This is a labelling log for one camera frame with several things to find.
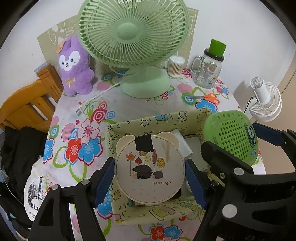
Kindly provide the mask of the wooden chair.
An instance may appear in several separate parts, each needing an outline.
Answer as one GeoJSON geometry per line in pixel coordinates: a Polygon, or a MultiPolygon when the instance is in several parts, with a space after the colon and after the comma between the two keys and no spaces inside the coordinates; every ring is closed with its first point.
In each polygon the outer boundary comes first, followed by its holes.
{"type": "Polygon", "coordinates": [[[51,64],[41,68],[37,76],[34,83],[19,89],[3,103],[1,130],[4,131],[7,126],[16,130],[27,126],[48,132],[56,109],[54,103],[58,103],[64,87],[51,64]]]}

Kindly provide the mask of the glass mug jar green lid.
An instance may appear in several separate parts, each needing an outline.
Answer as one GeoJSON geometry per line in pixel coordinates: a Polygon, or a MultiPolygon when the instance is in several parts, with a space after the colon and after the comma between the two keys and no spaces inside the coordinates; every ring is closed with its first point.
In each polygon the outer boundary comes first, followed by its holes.
{"type": "Polygon", "coordinates": [[[224,61],[226,45],[218,40],[211,40],[210,47],[204,50],[203,56],[197,56],[191,65],[196,85],[211,89],[218,79],[224,61]]]}

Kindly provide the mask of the floral tablecloth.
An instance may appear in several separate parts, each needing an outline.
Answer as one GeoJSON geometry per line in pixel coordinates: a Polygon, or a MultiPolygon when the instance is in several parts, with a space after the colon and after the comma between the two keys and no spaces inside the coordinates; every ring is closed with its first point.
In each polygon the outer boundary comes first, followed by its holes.
{"type": "MultiPolygon", "coordinates": [[[[155,115],[206,108],[211,113],[240,110],[227,86],[217,80],[212,89],[198,87],[189,70],[173,78],[168,91],[160,96],[138,99],[124,94],[119,87],[122,72],[100,75],[88,95],[63,95],[54,112],[42,161],[53,184],[72,186],[89,178],[109,157],[106,130],[110,125],[155,115]],[[210,93],[220,104],[191,99],[210,93]]],[[[204,216],[195,211],[167,221],[119,225],[115,222],[107,191],[95,214],[107,240],[192,240],[204,216]]]]}

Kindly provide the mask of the white printed tote bag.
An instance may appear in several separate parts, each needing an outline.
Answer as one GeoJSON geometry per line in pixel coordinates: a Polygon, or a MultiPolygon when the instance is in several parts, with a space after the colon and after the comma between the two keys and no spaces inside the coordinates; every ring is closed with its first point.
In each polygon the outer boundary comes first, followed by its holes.
{"type": "Polygon", "coordinates": [[[37,161],[31,169],[23,191],[23,204],[30,221],[34,221],[48,191],[54,185],[52,176],[44,167],[42,161],[37,161]]]}

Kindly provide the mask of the round hedgehog compact mirror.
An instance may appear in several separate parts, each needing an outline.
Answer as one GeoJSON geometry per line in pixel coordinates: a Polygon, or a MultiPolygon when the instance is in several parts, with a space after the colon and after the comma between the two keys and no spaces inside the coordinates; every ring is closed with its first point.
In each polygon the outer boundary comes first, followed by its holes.
{"type": "Polygon", "coordinates": [[[185,180],[178,139],[169,132],[121,137],[116,144],[115,180],[123,194],[143,205],[173,198],[185,180]]]}

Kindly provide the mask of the white 45W charger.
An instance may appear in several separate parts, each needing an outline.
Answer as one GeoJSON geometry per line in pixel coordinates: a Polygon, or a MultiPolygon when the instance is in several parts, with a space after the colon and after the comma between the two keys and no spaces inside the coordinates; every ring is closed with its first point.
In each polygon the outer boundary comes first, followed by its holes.
{"type": "Polygon", "coordinates": [[[193,154],[192,149],[186,142],[185,138],[181,135],[178,129],[174,129],[171,133],[178,139],[179,151],[184,159],[187,159],[191,154],[193,154]]]}

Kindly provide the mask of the black clothing on chair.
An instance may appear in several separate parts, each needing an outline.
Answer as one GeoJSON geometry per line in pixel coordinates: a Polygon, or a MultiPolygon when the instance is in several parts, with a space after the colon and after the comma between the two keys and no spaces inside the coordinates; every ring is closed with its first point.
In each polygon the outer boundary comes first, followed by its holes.
{"type": "Polygon", "coordinates": [[[1,170],[8,184],[1,182],[1,207],[24,228],[31,228],[23,202],[25,184],[34,163],[43,155],[47,134],[31,127],[20,130],[7,126],[1,145],[1,170]]]}

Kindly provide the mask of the patterned backing board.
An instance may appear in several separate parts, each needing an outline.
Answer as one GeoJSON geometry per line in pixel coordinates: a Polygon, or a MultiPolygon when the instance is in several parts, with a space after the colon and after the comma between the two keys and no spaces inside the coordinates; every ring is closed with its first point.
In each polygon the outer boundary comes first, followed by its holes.
{"type": "MultiPolygon", "coordinates": [[[[199,11],[197,9],[188,8],[189,13],[189,31],[183,45],[175,52],[176,55],[185,59],[184,67],[187,67],[191,52],[192,42],[194,38],[195,25],[199,11]]],[[[62,22],[53,25],[40,36],[37,37],[39,46],[44,55],[45,60],[59,68],[57,49],[60,43],[75,35],[77,16],[72,16],[62,22]]]]}

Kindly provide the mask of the green desk fan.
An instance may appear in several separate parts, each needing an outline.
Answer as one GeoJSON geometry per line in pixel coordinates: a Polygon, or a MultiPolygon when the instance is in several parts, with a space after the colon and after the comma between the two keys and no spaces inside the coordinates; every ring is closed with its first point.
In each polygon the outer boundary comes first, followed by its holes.
{"type": "Polygon", "coordinates": [[[189,14],[183,1],[85,1],[77,27],[82,46],[93,58],[126,70],[121,90],[147,99],[170,88],[170,78],[157,65],[184,43],[189,14]]]}

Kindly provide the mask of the green perforated panda speaker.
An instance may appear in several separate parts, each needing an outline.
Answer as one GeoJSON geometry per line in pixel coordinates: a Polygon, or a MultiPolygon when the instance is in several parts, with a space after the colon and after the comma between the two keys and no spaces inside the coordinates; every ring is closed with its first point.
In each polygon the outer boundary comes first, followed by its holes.
{"type": "Polygon", "coordinates": [[[204,122],[204,141],[210,141],[252,166],[258,156],[258,141],[249,118],[238,110],[210,114],[204,122]]]}

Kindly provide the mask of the white floor fan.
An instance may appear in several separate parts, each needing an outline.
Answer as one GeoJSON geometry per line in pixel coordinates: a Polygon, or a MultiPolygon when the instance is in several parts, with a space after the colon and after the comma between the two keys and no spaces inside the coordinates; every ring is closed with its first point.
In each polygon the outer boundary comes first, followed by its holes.
{"type": "Polygon", "coordinates": [[[271,82],[255,77],[250,81],[256,102],[249,108],[253,118],[260,122],[275,120],[282,109],[280,90],[271,82]]]}

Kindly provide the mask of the cotton swab container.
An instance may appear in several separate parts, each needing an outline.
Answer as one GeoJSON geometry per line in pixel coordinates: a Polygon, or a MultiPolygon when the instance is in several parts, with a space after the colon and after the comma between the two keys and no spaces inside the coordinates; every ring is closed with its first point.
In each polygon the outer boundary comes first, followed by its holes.
{"type": "Polygon", "coordinates": [[[172,55],[169,58],[168,75],[173,78],[178,78],[182,74],[185,64],[185,59],[182,56],[172,55]]]}

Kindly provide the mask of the purple plush bunny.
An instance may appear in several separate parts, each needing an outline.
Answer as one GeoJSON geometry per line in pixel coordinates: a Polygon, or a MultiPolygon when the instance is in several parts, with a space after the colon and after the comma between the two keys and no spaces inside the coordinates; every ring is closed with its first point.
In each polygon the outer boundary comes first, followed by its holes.
{"type": "Polygon", "coordinates": [[[89,94],[92,90],[94,71],[90,68],[90,55],[82,47],[78,36],[65,39],[59,45],[57,53],[65,94],[89,94]]]}

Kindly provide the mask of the orange handled scissors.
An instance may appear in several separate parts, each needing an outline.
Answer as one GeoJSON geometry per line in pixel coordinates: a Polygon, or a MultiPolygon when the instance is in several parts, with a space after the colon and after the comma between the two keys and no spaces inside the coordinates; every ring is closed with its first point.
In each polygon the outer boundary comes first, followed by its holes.
{"type": "Polygon", "coordinates": [[[210,93],[203,96],[192,96],[191,99],[200,99],[200,100],[206,100],[209,101],[215,105],[220,104],[220,100],[217,98],[217,95],[214,93],[210,93]]]}

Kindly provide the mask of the patterned cardboard storage box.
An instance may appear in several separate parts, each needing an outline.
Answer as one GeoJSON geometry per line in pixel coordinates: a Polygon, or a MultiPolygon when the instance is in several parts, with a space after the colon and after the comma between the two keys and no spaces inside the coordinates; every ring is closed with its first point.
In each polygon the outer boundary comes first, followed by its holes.
{"type": "Polygon", "coordinates": [[[202,108],[110,125],[107,153],[115,159],[110,194],[119,225],[167,221],[204,208],[201,188],[189,186],[185,160],[199,151],[211,111],[202,108]],[[183,147],[192,138],[191,152],[183,147]]]}

